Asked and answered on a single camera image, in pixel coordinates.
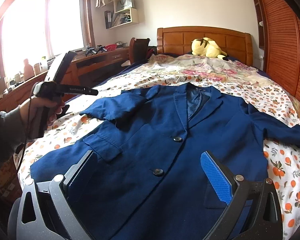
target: blue gripper pad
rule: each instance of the blue gripper pad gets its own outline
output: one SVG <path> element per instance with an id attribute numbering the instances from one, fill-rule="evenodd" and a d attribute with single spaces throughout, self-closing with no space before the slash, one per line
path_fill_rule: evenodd
<path id="1" fill-rule="evenodd" d="M 203 171 L 207 175 L 220 201 L 226 202 L 227 205 L 229 205 L 232 199 L 232 186 L 227 177 L 210 157 L 208 152 L 201 154 L 200 162 Z"/>

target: jacket button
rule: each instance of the jacket button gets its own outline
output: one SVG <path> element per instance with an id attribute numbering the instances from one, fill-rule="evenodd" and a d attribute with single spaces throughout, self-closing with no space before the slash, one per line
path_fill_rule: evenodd
<path id="1" fill-rule="evenodd" d="M 179 136 L 174 137 L 173 140 L 174 140 L 175 142 L 182 142 L 182 138 L 179 137 Z"/>
<path id="2" fill-rule="evenodd" d="M 158 177 L 162 176 L 163 174 L 164 174 L 163 169 L 155 169 L 153 171 L 153 175 L 158 176 Z"/>

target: hand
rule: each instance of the hand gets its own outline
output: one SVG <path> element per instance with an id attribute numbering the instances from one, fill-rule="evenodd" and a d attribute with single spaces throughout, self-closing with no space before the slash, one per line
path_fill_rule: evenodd
<path id="1" fill-rule="evenodd" d="M 21 120 L 23 122 L 24 127 L 27 127 L 28 121 L 28 110 L 29 110 L 30 99 L 27 99 L 22 103 L 20 106 L 20 115 Z M 30 105 L 30 115 L 29 115 L 29 122 L 31 123 L 32 119 L 34 118 L 35 113 L 37 112 L 37 108 L 40 107 L 55 107 L 57 102 L 51 101 L 47 98 L 39 98 L 39 97 L 31 97 L 31 105 Z M 61 101 L 61 104 L 56 108 L 54 114 L 49 116 L 47 120 L 47 125 L 52 125 L 54 121 L 57 119 L 57 114 L 62 113 L 62 107 L 65 106 L 64 101 Z"/>

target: wooden chair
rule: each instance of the wooden chair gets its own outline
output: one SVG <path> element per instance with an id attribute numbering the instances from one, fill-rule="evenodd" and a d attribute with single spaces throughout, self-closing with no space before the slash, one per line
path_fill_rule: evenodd
<path id="1" fill-rule="evenodd" d="M 143 60 L 147 56 L 150 39 L 132 38 L 129 46 L 130 64 Z"/>

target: jacket collar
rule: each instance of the jacket collar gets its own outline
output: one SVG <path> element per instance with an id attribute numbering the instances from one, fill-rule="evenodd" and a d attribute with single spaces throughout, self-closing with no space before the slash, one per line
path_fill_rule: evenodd
<path id="1" fill-rule="evenodd" d="M 210 96 L 208 101 L 203 105 L 202 109 L 189 121 L 189 123 L 187 117 L 186 98 L 186 92 L 188 88 L 203 90 L 207 92 Z M 212 114 L 214 110 L 222 104 L 221 97 L 221 92 L 213 86 L 197 87 L 188 82 L 186 84 L 176 87 L 173 98 L 183 128 L 187 131 L 188 128 L 195 126 L 198 122 L 202 121 L 203 119 L 207 118 L 210 114 Z"/>

